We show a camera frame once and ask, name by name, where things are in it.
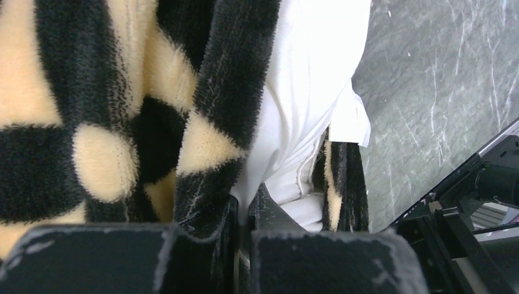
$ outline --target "beige patch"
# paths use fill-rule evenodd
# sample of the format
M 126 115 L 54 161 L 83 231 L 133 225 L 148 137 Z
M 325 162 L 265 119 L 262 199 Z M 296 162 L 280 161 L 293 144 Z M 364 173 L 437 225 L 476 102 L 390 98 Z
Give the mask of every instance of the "beige patch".
M 107 0 L 116 36 L 118 68 L 123 66 L 128 92 L 125 93 L 127 113 L 130 117 L 138 114 L 144 99 L 144 56 L 146 39 L 155 24 L 156 0 Z
M 175 169 L 154 184 L 144 185 L 160 222 L 173 221 L 173 195 L 175 191 Z
M 82 203 L 71 212 L 30 224 L 0 224 L 0 259 L 6 259 L 18 240 L 31 228 L 45 224 L 82 224 L 85 223 L 85 204 Z
M 205 171 L 245 155 L 246 152 L 232 139 L 193 111 L 182 141 L 177 174 Z
M 3 1 L 0 13 L 0 130 L 11 124 L 62 124 L 38 56 L 34 5 Z
M 326 141 L 324 145 L 324 178 L 328 182 L 327 200 L 328 214 L 330 215 L 330 229 L 337 231 L 339 224 L 340 209 L 342 206 L 342 197 L 335 190 L 334 177 L 332 173 L 332 143 Z
M 148 38 L 146 92 L 173 108 L 188 113 L 193 106 L 196 73 L 184 52 L 154 26 Z
M 80 126 L 73 138 L 74 165 L 83 187 L 103 202 L 129 195 L 136 181 L 135 148 L 119 134 Z

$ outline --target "white fabric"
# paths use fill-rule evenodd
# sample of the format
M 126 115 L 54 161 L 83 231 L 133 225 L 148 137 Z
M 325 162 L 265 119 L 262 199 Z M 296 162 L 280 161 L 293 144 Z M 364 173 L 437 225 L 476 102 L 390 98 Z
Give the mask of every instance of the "white fabric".
M 322 194 L 311 175 L 322 134 L 367 146 L 370 123 L 351 87 L 367 37 L 371 0 L 282 0 L 252 150 L 231 193 L 240 224 L 265 182 L 309 231 L 322 228 Z

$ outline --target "white cloth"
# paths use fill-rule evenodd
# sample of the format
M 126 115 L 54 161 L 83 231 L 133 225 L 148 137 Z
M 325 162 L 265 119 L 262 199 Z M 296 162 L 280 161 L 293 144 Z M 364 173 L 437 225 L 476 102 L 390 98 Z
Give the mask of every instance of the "white cloth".
M 351 87 L 367 38 L 371 0 L 282 0 L 263 102 L 250 156 L 231 194 L 239 222 L 260 184 L 297 223 L 322 228 L 322 194 L 312 170 L 331 140 L 367 146 L 370 122 Z

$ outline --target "fuzzy fabric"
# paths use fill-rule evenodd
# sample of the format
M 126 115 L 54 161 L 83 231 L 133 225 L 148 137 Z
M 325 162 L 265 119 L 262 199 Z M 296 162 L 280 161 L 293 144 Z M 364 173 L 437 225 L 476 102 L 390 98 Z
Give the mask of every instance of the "fuzzy fabric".
M 0 1 L 0 259 L 39 224 L 182 223 L 225 203 L 251 148 L 278 10 Z M 364 183 L 358 146 L 350 163 L 349 145 L 335 145 L 326 228 L 365 229 L 365 189 L 344 184 Z M 359 197 L 362 213 L 341 208 Z

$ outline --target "scratched surface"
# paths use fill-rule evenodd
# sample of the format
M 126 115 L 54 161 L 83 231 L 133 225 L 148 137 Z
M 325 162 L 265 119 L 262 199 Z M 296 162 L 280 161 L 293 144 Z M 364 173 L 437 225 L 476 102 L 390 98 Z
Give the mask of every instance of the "scratched surface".
M 519 1 L 373 0 L 353 79 L 372 122 L 372 230 L 519 116 Z

